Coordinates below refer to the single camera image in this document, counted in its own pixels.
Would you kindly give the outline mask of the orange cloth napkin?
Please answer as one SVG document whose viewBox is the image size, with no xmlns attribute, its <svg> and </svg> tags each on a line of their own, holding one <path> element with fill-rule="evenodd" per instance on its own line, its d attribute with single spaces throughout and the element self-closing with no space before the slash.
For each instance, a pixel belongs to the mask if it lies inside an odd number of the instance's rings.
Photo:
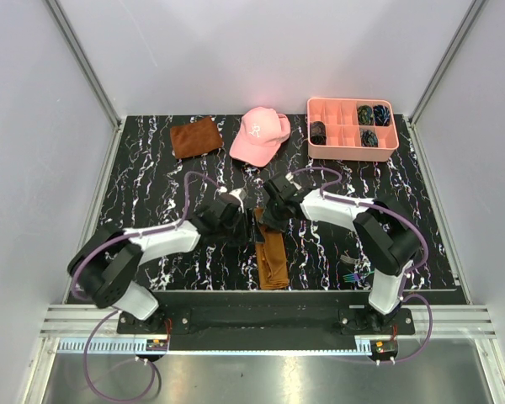
<svg viewBox="0 0 505 404">
<path fill-rule="evenodd" d="M 290 284 L 284 238 L 281 232 L 259 225 L 264 241 L 255 243 L 261 290 L 283 290 Z"/>
</svg>

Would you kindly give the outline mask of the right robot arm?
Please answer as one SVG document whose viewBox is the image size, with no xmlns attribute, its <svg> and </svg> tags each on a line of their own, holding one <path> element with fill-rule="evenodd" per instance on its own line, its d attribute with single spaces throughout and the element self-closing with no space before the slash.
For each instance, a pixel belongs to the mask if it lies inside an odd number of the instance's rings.
<svg viewBox="0 0 505 404">
<path fill-rule="evenodd" d="M 393 196 L 351 198 L 325 190 L 303 188 L 289 173 L 263 185 L 268 201 L 259 223 L 284 231 L 292 219 L 317 221 L 354 232 L 374 269 L 365 308 L 355 315 L 353 330 L 387 332 L 396 322 L 403 302 L 405 278 L 428 258 L 428 245 L 406 211 Z"/>
</svg>

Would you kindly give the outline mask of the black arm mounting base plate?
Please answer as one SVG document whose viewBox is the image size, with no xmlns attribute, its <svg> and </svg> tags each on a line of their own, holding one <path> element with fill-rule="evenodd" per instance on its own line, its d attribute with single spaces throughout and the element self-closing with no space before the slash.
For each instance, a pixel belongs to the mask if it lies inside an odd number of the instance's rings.
<svg viewBox="0 0 505 404">
<path fill-rule="evenodd" d="M 397 307 L 383 316 L 356 291 L 164 291 L 160 306 L 142 322 L 131 314 L 118 320 L 120 334 L 170 332 L 176 353 L 349 351 L 356 337 L 414 336 L 412 313 Z"/>
</svg>

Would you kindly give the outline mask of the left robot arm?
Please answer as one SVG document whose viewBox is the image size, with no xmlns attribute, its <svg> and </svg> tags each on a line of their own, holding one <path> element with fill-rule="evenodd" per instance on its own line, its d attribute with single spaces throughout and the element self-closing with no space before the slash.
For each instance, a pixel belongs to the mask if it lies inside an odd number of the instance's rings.
<svg viewBox="0 0 505 404">
<path fill-rule="evenodd" d="M 72 285 L 98 308 L 124 311 L 143 331 L 154 333 L 163 327 L 165 313 L 155 295 L 136 282 L 142 264 L 189 253 L 201 244 L 245 245 L 257 231 L 254 210 L 244 208 L 234 194 L 224 193 L 186 219 L 166 225 L 142 229 L 104 225 L 70 261 L 67 272 Z"/>
</svg>

